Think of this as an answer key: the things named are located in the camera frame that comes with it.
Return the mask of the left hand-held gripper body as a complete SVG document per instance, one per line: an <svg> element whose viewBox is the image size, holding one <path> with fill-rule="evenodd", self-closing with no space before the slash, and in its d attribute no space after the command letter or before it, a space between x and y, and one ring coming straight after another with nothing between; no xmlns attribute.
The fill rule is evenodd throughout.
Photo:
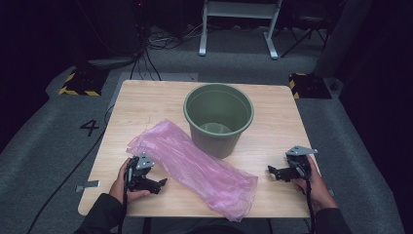
<svg viewBox="0 0 413 234"><path fill-rule="evenodd" d="M154 163L149 159L145 152L139 156L133 156L127 165L126 185L130 191L147 190L154 187L147 174L154 167Z"/></svg>

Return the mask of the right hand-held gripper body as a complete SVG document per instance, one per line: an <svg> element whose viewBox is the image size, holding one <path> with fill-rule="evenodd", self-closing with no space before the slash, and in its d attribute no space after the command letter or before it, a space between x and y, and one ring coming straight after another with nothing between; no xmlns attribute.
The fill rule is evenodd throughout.
<svg viewBox="0 0 413 234"><path fill-rule="evenodd" d="M317 154L318 151L300 145L293 146L285 152L287 163L289 165L289 175L286 181L296 178L308 179L311 176L312 169L307 159L310 154Z"/></svg>

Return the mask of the pink plastic bag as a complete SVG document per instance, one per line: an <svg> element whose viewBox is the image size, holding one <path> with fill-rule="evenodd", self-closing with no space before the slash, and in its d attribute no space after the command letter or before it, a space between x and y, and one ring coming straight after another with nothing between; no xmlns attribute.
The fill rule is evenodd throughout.
<svg viewBox="0 0 413 234"><path fill-rule="evenodd" d="M197 193L211 210L230 221L241 221L253 205L258 177L207 155L170 120L136 136L127 152L146 153L172 178Z"/></svg>

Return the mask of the green plastic bin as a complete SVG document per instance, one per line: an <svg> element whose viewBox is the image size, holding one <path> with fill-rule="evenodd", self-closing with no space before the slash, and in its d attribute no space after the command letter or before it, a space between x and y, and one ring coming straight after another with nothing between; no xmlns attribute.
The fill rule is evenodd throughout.
<svg viewBox="0 0 413 234"><path fill-rule="evenodd" d="M204 84L184 100L191 139L204 153L225 158L250 126L254 107L242 90L226 84Z"/></svg>

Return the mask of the person's left hand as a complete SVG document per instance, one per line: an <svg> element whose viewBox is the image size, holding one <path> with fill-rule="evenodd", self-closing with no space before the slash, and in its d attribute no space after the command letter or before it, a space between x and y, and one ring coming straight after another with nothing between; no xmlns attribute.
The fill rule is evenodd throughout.
<svg viewBox="0 0 413 234"><path fill-rule="evenodd" d="M121 204L124 204L124 203L129 204L133 201L136 201L138 199L141 199L141 198L144 198L150 195L150 192L148 190L136 190L136 191L130 192L129 190L124 189L124 185L125 185L124 175L125 175L127 165L130 160L131 159L128 158L124 162L124 164L121 166L118 172L118 176L113 182L109 190L109 194L112 197L116 198Z"/></svg>

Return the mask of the person's right hand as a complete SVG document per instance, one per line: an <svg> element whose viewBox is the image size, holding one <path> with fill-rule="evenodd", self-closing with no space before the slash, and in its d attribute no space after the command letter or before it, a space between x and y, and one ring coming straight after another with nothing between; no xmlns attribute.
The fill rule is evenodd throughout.
<svg viewBox="0 0 413 234"><path fill-rule="evenodd" d="M312 187L311 201L319 211L324 209L338 209L339 206L333 196L329 193L313 158L310 155L307 155L307 159L311 167L311 175L309 178L309 182Z"/></svg>

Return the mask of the grey tape strip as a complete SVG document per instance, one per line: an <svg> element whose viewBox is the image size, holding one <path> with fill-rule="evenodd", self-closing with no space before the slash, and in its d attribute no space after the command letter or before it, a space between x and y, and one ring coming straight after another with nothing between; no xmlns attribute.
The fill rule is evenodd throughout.
<svg viewBox="0 0 413 234"><path fill-rule="evenodd" d="M100 186L100 181L99 180L91 180L91 181L87 181L82 185L76 185L75 186L75 192L82 192L84 191L86 188L90 188L90 187L99 187Z"/></svg>

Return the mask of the black yellow striped stand base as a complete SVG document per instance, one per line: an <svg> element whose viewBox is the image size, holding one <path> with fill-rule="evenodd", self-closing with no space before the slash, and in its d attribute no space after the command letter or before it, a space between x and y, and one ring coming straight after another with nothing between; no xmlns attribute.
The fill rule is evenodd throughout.
<svg viewBox="0 0 413 234"><path fill-rule="evenodd" d="M73 69L59 90L60 95L99 97L109 71L97 68Z"/></svg>
<svg viewBox="0 0 413 234"><path fill-rule="evenodd" d="M331 99L324 81L314 74L292 73L288 77L288 82L295 98Z"/></svg>

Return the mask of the light grey stand foot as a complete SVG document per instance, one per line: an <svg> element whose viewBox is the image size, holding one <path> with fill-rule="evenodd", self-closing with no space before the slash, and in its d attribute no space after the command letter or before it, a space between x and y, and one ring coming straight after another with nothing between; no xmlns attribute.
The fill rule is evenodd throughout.
<svg viewBox="0 0 413 234"><path fill-rule="evenodd" d="M103 58L89 61L89 64L101 69L117 69L131 63L133 63L132 58Z"/></svg>

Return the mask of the dark tripod stand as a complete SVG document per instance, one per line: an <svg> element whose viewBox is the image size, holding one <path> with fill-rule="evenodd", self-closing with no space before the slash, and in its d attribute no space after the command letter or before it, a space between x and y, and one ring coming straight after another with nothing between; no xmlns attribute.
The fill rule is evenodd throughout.
<svg viewBox="0 0 413 234"><path fill-rule="evenodd" d="M305 34L301 36L299 39L297 39L294 33L294 28L304 30ZM292 15L292 26L290 28L290 31L294 37L295 43L282 54L282 58L284 58L288 53L290 53L293 49L295 49L305 39L310 39L314 32L319 36L322 42L322 45L324 47L328 40L328 35L323 36L321 34L321 31L325 29L326 29L326 17L325 16L310 16L307 14L305 15L293 14Z"/></svg>

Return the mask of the grey curtain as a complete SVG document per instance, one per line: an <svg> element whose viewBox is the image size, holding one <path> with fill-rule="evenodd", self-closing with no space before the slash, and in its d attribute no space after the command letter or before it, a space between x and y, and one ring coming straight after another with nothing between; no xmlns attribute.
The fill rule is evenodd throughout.
<svg viewBox="0 0 413 234"><path fill-rule="evenodd" d="M313 74L320 78L333 77L355 40L373 0L348 0Z"/></svg>

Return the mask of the white metal table frame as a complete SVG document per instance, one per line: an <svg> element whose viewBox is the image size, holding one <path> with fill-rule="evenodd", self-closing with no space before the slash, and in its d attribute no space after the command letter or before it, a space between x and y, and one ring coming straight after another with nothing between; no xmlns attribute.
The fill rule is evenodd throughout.
<svg viewBox="0 0 413 234"><path fill-rule="evenodd" d="M207 54L207 20L209 17L219 18L244 18L270 20L270 26L263 36L271 59L278 59L279 55L273 42L273 33L279 17L283 0L275 3L240 3L204 0L202 13L202 35L198 54L203 57Z"/></svg>

